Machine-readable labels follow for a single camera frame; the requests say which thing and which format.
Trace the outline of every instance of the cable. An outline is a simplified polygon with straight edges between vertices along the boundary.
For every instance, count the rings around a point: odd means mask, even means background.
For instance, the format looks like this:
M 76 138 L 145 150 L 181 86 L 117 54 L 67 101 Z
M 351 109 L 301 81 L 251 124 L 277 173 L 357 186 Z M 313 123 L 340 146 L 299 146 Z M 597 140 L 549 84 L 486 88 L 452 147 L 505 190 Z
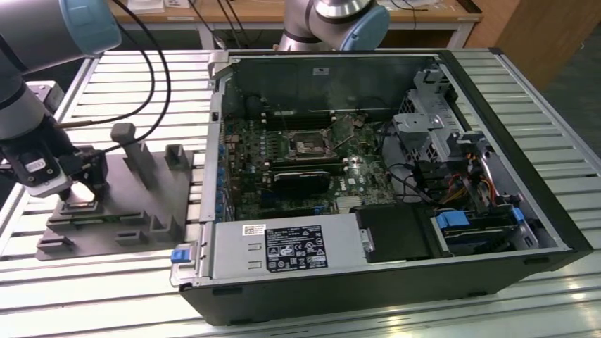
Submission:
M 401 1 L 410 7 L 410 9 L 399 6 L 399 4 L 395 2 L 395 0 L 391 0 L 395 7 L 397 7 L 399 9 L 403 9 L 404 11 L 412 11 L 412 13 L 413 13 L 413 30 L 417 30 L 417 16 L 414 15 L 414 12 L 428 12 L 428 9 L 414 9 L 414 6 L 406 0 L 401 0 Z
M 240 21 L 240 19 L 237 17 L 236 10 L 233 9 L 233 6 L 231 4 L 231 0 L 225 0 L 225 3 L 228 4 L 229 10 L 232 11 L 232 14 L 233 14 L 233 17 L 236 18 L 237 24 L 240 26 L 240 30 L 243 31 L 244 39 L 247 39 L 247 48 L 248 48 L 249 47 L 249 43 L 251 43 L 251 39 L 248 37 L 247 30 L 244 29 L 243 22 Z
M 232 23 L 232 20 L 229 19 L 229 15 L 228 15 L 228 12 L 225 11 L 225 7 L 224 7 L 224 4 L 221 3 L 221 0 L 217 0 L 217 4 L 219 4 L 219 7 L 221 8 L 221 12 L 225 15 L 225 18 L 228 19 L 229 27 L 232 29 L 233 39 L 236 40 L 237 48 L 243 49 L 243 46 L 240 45 L 240 40 L 237 39 L 236 29 L 233 28 L 233 23 Z
M 403 180 L 399 176 L 396 176 L 391 170 L 388 170 L 388 173 L 391 174 L 391 176 L 393 177 L 395 180 L 397 180 L 405 187 L 408 187 L 410 190 L 413 190 L 418 194 L 418 196 L 421 197 L 421 199 L 424 199 L 424 201 L 426 203 L 433 204 L 433 205 L 440 205 L 413 184 L 409 184 L 405 180 Z
M 159 125 L 161 125 L 167 111 L 169 110 L 171 95 L 172 95 L 169 65 L 167 64 L 167 59 L 165 59 L 165 55 L 163 53 L 161 46 L 159 45 L 157 40 L 155 39 L 155 36 L 152 35 L 151 31 L 148 30 L 145 24 L 143 23 L 143 21 L 140 20 L 137 15 L 129 10 L 128 6 L 125 6 L 120 0 L 113 0 L 113 3 L 125 11 L 125 13 L 133 19 L 133 21 L 136 21 L 141 30 L 144 30 L 144 33 L 147 34 L 152 44 L 155 45 L 155 48 L 157 49 L 159 57 L 161 58 L 161 63 L 163 63 L 164 72 L 165 72 L 167 97 L 165 97 L 165 104 L 163 107 L 161 114 L 159 115 L 159 118 L 157 118 L 155 124 L 152 125 L 151 129 L 140 137 L 135 138 L 132 141 L 127 142 L 125 144 L 117 144 L 116 146 L 112 146 L 112 147 L 104 149 L 101 151 L 101 153 L 109 153 L 111 151 L 115 151 L 115 150 L 123 148 L 124 146 L 129 146 L 129 145 L 143 141 L 155 132 L 155 130 L 159 128 Z
M 208 23 L 205 21 L 205 19 L 203 18 L 203 15 L 200 15 L 199 9 L 195 6 L 195 3 L 192 2 L 192 0 L 188 0 L 189 6 L 192 7 L 192 10 L 195 11 L 196 15 L 199 16 L 199 19 L 203 22 L 203 25 L 205 25 L 208 32 L 211 33 L 211 36 L 213 36 L 213 41 L 215 43 L 221 46 L 220 41 L 221 39 L 215 35 L 215 31 L 211 29 L 211 27 L 208 26 Z
M 104 123 L 111 123 L 111 122 L 116 122 L 116 121 L 120 121 L 120 120 L 125 120 L 127 118 L 129 118 L 133 115 L 136 115 L 137 113 L 140 113 L 144 110 L 144 108 L 147 108 L 148 104 L 152 101 L 152 96 L 155 95 L 157 81 L 156 81 L 156 78 L 155 78 L 155 67 L 152 66 L 151 58 L 148 57 L 147 52 L 144 51 L 144 49 L 141 48 L 141 46 L 136 42 L 136 40 L 133 39 L 133 37 L 129 34 L 129 32 L 123 28 L 123 26 L 119 23 L 117 23 L 117 26 L 119 26 L 119 30 L 121 31 L 123 35 L 125 35 L 125 37 L 129 39 L 129 41 L 132 41 L 136 49 L 140 51 L 140 53 L 144 56 L 144 59 L 147 61 L 147 64 L 148 64 L 148 69 L 151 71 L 151 91 L 148 93 L 147 101 L 144 101 L 144 103 L 140 105 L 140 107 L 133 112 L 127 113 L 127 114 L 120 115 L 120 116 L 116 116 L 115 118 L 107 118 L 104 120 L 87 120 L 87 121 L 59 123 L 55 126 L 55 128 L 67 129 L 67 128 L 76 128 L 76 127 L 87 127 L 87 126 L 91 126 L 91 125 L 101 125 Z

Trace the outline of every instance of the blue latch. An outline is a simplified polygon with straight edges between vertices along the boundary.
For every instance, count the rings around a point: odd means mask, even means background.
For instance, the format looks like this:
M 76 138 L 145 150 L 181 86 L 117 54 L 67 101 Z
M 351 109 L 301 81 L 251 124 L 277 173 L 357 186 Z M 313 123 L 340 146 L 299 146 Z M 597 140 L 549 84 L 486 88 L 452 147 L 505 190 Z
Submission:
M 513 208 L 513 209 L 510 209 L 510 211 L 512 211 L 512 213 L 513 213 L 513 216 L 516 216 L 516 220 L 517 220 L 517 223 L 520 224 L 522 221 L 525 221 L 525 217 L 524 217 L 524 213 L 522 213 L 522 211 L 520 210 L 520 208 Z
M 465 227 L 469 225 L 466 213 L 462 211 L 442 212 L 438 216 L 436 216 L 436 222 L 440 229 L 446 227 Z
M 189 263 L 189 249 L 175 249 L 171 253 L 171 263 Z

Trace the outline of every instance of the power supply label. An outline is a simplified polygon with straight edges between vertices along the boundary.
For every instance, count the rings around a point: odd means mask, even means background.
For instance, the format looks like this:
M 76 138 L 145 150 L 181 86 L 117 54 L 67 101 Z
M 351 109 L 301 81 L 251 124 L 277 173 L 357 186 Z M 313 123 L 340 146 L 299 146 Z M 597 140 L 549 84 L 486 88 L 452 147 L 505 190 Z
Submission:
M 321 225 L 265 229 L 265 255 L 271 273 L 328 268 Z

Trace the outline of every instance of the table leg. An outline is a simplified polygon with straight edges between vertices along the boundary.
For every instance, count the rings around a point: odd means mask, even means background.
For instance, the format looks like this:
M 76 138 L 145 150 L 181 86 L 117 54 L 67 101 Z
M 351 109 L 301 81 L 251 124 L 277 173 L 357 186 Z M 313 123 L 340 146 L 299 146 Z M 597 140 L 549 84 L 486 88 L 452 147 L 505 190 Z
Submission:
M 450 37 L 449 44 L 446 45 L 448 49 L 458 49 L 462 48 L 466 44 L 469 33 L 472 32 L 474 23 L 461 23 L 460 28 L 453 32 L 453 36 Z
M 203 45 L 203 49 L 208 49 L 208 50 L 215 49 L 216 46 L 215 46 L 213 34 L 212 34 L 211 30 L 208 30 L 207 26 L 203 23 L 197 24 L 196 29 L 200 34 L 200 43 Z

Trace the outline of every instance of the slotted aluminum surface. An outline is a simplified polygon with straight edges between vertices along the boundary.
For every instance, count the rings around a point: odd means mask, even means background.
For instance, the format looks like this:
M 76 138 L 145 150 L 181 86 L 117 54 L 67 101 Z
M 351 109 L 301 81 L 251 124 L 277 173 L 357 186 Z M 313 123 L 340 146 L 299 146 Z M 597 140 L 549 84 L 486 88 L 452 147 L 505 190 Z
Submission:
M 596 249 L 601 248 L 598 159 L 545 102 L 525 92 L 518 74 L 486 50 L 461 50 L 454 54 L 586 238 Z M 208 122 L 209 91 L 204 89 L 208 52 L 171 51 L 167 58 L 173 66 L 176 101 L 148 144 L 160 150 L 165 144 L 180 142 L 196 151 L 188 219 L 189 226 L 197 227 L 193 222 L 199 217 Z M 129 112 L 145 100 L 149 79 L 144 59 L 136 52 L 111 52 L 100 60 L 88 61 L 67 96 L 65 120 Z M 132 118 L 141 126 L 140 132 L 157 118 L 160 100 L 156 98 L 143 114 Z M 469 114 L 465 105 L 460 106 Z M 477 129 L 469 116 L 468 121 Z M 71 136 L 79 144 L 92 143 L 97 148 L 111 144 L 108 125 L 71 132 Z M 5 220 L 0 237 L 0 337 L 404 338 L 601 334 L 601 251 L 560 271 L 526 278 L 492 296 L 240 327 L 212 327 L 169 284 L 169 251 L 39 262 L 33 258 L 36 242 L 56 199 L 19 198 L 20 194 L 16 189 L 0 214 L 0 220 Z

